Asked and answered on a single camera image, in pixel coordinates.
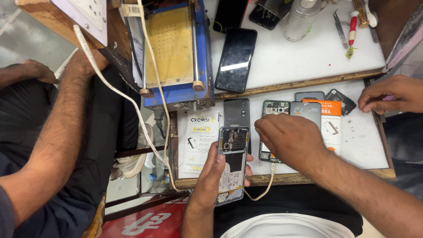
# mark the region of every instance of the hairy forearm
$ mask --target hairy forearm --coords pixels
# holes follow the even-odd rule
[[[0,90],[22,80],[31,79],[34,74],[23,64],[8,69],[0,69]]]
[[[337,156],[309,175],[350,203],[386,237],[421,237],[423,203]]]
[[[182,238],[213,238],[213,210],[201,210],[190,204],[182,222]]]
[[[66,183],[78,157],[88,75],[65,70],[62,85],[28,163],[0,177],[15,209],[18,226],[50,200]]]

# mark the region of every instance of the orange packaging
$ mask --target orange packaging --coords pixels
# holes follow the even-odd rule
[[[321,135],[326,147],[341,153],[341,101],[303,99],[302,102],[318,102],[321,105]]]

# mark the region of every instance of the white cloth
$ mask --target white cloth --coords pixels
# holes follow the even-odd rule
[[[354,238],[345,226],[297,213],[264,214],[243,221],[220,238]]]

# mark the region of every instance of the plastic bottle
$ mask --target plastic bottle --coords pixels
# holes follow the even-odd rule
[[[307,35],[320,7],[321,0],[294,0],[283,32],[285,38],[292,42],[302,40]]]

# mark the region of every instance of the hand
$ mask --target hand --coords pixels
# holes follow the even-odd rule
[[[248,154],[247,161],[252,161],[253,157]],[[225,170],[225,156],[217,155],[217,141],[213,142],[210,146],[209,155],[207,156],[206,163],[203,170],[198,177],[195,189],[192,192],[189,206],[192,211],[201,212],[213,211],[217,194],[219,193],[219,180]],[[253,172],[249,165],[245,168],[245,174],[252,176]],[[244,186],[250,186],[248,180],[244,181]]]
[[[59,80],[56,79],[53,71],[38,61],[31,59],[25,60],[21,66],[25,68],[26,72],[31,77],[34,77],[41,82],[59,84]]]
[[[107,59],[98,50],[91,50],[91,54],[96,60],[97,66],[99,67],[100,71],[102,71],[106,68],[107,65],[109,65],[109,61],[107,61]],[[66,65],[65,70],[76,72],[79,75],[83,75],[87,78],[91,78],[96,74],[94,68],[91,66],[90,61],[88,60],[84,51],[81,49],[75,52],[69,63]]]
[[[383,82],[363,89],[358,99],[358,108],[368,113],[371,110],[383,114],[387,110],[423,112],[423,80],[395,75]],[[384,101],[386,96],[396,100]]]
[[[257,120],[261,141],[289,167],[309,175],[330,157],[317,125],[300,116],[268,114]]]

